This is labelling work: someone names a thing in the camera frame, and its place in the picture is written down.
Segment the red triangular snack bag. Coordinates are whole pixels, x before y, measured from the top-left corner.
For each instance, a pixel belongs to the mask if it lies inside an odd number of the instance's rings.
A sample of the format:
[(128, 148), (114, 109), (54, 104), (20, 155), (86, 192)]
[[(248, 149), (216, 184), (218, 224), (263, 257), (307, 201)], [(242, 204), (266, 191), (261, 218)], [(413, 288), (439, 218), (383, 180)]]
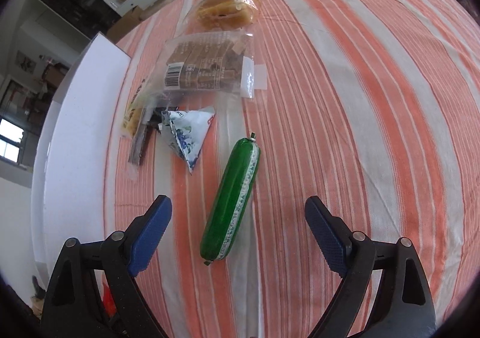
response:
[(116, 313), (116, 305), (111, 290), (106, 282), (103, 282), (103, 306), (106, 310), (107, 316), (112, 318)]

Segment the dark long snack bar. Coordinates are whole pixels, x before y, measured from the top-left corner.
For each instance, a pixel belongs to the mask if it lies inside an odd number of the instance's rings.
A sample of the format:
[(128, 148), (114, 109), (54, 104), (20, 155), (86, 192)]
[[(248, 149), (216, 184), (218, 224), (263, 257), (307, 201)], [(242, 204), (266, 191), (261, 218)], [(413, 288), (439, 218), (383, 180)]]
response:
[(163, 94), (153, 95), (147, 99), (130, 146), (128, 162), (132, 165), (139, 166), (142, 163), (147, 139), (151, 132), (158, 128), (162, 121), (162, 113), (168, 110), (169, 105), (170, 99)]

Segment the green sausage snack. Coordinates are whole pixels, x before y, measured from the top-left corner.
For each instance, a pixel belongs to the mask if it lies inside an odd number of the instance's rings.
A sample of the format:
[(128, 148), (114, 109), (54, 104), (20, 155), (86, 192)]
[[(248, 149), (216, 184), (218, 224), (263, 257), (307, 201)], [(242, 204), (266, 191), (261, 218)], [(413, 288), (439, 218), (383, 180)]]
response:
[(255, 183), (260, 154), (255, 133), (238, 140), (230, 153), (202, 234), (200, 255), (206, 266), (224, 259), (233, 246)]

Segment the blue white triangular snack bag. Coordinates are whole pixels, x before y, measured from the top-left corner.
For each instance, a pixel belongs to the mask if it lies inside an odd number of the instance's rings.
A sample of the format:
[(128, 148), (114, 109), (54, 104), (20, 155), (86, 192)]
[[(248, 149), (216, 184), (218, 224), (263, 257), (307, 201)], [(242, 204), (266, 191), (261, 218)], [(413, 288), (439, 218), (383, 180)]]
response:
[(191, 174), (215, 114), (212, 106), (193, 111), (161, 112), (160, 135), (168, 147), (186, 163)]

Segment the yellow green rice cracker pack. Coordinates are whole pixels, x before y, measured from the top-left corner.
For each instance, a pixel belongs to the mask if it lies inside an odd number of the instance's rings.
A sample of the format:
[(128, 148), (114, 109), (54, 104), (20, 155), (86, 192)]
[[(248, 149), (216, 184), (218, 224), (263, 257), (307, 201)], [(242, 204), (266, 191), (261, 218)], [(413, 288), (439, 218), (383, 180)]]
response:
[(137, 132), (137, 127), (140, 123), (141, 115), (147, 99), (149, 78), (144, 78), (137, 87), (133, 97), (129, 100), (124, 116), (121, 122), (120, 134), (126, 138), (132, 139)]

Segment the orange striped tablecloth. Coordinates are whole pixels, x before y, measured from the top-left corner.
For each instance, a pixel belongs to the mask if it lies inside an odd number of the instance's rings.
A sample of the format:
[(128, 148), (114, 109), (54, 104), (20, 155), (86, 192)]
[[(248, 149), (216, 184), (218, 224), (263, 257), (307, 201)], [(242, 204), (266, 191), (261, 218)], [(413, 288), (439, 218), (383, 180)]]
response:
[[(437, 320), (479, 272), (479, 26), (456, 0), (260, 0), (253, 99), (199, 94), (216, 115), (191, 174), (158, 136), (140, 167), (116, 119), (105, 229), (155, 198), (172, 219), (137, 283), (170, 337), (306, 337), (339, 283), (304, 218), (317, 195), (378, 241), (408, 237)], [(206, 266), (202, 235), (236, 142), (259, 168), (229, 254)]]

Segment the clear bag of brown biscuits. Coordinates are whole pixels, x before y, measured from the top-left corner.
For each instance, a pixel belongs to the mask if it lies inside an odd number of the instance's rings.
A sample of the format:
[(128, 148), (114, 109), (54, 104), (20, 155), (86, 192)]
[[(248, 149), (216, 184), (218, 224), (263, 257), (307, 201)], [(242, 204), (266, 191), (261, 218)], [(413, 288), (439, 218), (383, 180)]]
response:
[(149, 94), (208, 91), (254, 97), (267, 89), (254, 34), (245, 30), (192, 33), (167, 41), (146, 80)]

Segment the bagged yellow bread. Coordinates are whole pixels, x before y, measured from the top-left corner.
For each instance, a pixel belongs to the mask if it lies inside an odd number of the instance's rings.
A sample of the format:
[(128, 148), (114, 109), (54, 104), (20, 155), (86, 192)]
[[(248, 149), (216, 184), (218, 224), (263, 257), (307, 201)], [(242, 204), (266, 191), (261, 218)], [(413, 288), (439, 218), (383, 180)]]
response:
[(193, 17), (207, 30), (236, 30), (254, 24), (260, 0), (201, 0)]

